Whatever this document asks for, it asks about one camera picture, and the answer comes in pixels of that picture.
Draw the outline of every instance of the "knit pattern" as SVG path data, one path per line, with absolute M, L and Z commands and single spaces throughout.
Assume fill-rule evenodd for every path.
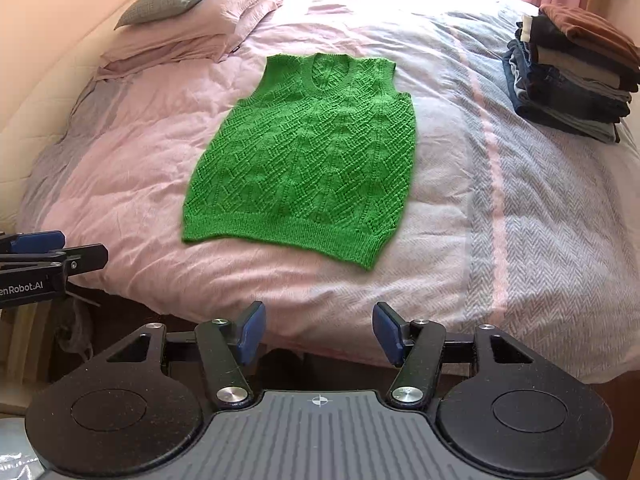
M 395 66 L 269 57 L 193 172 L 183 240 L 249 238 L 370 269 L 398 227 L 414 161 L 415 113 Z

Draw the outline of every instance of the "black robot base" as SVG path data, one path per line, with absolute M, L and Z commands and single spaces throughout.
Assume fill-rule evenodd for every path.
M 235 323 L 194 332 L 151 323 L 43 391 L 26 415 L 44 480 L 559 479 L 590 469 L 612 431 L 609 409 L 581 382 L 492 325 L 448 334 L 405 322 L 386 303 L 372 328 L 401 367 L 389 391 L 254 397 L 239 365 L 266 326 L 255 301 Z M 198 361 L 207 399 L 163 371 Z M 472 376 L 443 399 L 443 363 Z

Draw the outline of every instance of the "folded clothes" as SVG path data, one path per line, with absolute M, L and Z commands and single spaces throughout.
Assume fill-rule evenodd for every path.
M 579 7 L 556 4 L 540 6 L 540 11 L 573 43 L 604 56 L 615 54 L 632 68 L 638 68 L 640 59 L 634 41 L 601 16 Z
M 580 77 L 595 79 L 614 89 L 620 86 L 620 76 L 606 68 L 586 63 L 577 57 L 570 56 L 559 50 L 551 50 L 550 48 L 545 48 L 533 43 L 530 43 L 530 49 L 531 59 L 536 63 L 570 70 Z
M 511 40 L 507 47 L 513 48 L 518 65 L 522 67 L 520 75 L 533 102 L 578 119 L 601 123 L 619 123 L 620 117 L 629 115 L 625 102 L 576 85 L 554 66 L 532 62 L 527 46 L 521 41 Z
M 620 89 L 637 91 L 638 82 L 640 82 L 640 68 L 633 68 L 614 59 L 613 54 L 603 56 L 599 52 L 572 43 L 544 14 L 534 16 L 531 19 L 529 38 L 530 42 L 535 45 L 559 50 L 589 64 L 606 68 L 620 76 Z
M 622 101 L 623 103 L 631 102 L 631 94 L 626 90 L 616 90 L 615 88 L 612 88 L 609 85 L 605 85 L 595 79 L 580 77 L 576 73 L 571 72 L 571 70 L 560 68 L 557 65 L 556 68 L 558 69 L 558 72 L 561 73 L 561 75 L 563 75 L 574 84 L 577 84 L 578 86 L 584 88 L 585 90 L 591 90 L 592 92 L 596 92 L 596 94 L 600 94 L 611 99 L 616 99 L 617 101 Z
M 568 114 L 562 114 L 555 110 L 535 104 L 531 101 L 522 101 L 516 94 L 516 78 L 514 72 L 519 76 L 520 71 L 517 67 L 515 58 L 513 65 L 511 58 L 513 57 L 513 48 L 502 56 L 502 67 L 504 75 L 507 79 L 507 89 L 509 99 L 513 104 L 513 110 L 523 119 L 534 123 L 543 124 L 551 128 L 556 128 L 563 132 L 579 135 L 583 137 L 592 137 L 606 144 L 620 142 L 620 137 L 613 124 L 597 123 L 595 121 L 576 120 Z

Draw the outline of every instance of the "bed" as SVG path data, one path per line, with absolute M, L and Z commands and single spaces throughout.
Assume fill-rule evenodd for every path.
M 585 381 L 640 368 L 640 156 L 624 126 L 606 146 L 514 114 L 500 55 L 536 9 L 283 1 L 222 62 L 91 81 L 34 164 L 17 229 L 103 243 L 107 267 L 74 281 L 162 314 L 233 319 L 261 300 L 273 346 L 381 365 L 370 314 L 386 301 L 453 332 L 494 323 Z M 412 96 L 409 198 L 371 271 L 297 248 L 180 239 L 194 165 L 280 52 L 386 57 Z

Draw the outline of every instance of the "blue clamp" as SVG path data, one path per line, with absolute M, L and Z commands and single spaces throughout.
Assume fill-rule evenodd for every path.
M 249 364 L 267 329 L 267 311 L 264 303 L 254 301 L 234 323 L 234 341 L 231 349 L 239 365 Z
M 401 367 L 414 344 L 409 336 L 409 323 L 384 301 L 379 301 L 373 306 L 371 324 L 386 358 L 393 366 Z
M 60 231 L 45 231 L 15 235 L 10 242 L 11 254 L 45 254 L 62 249 L 65 246 L 65 235 Z

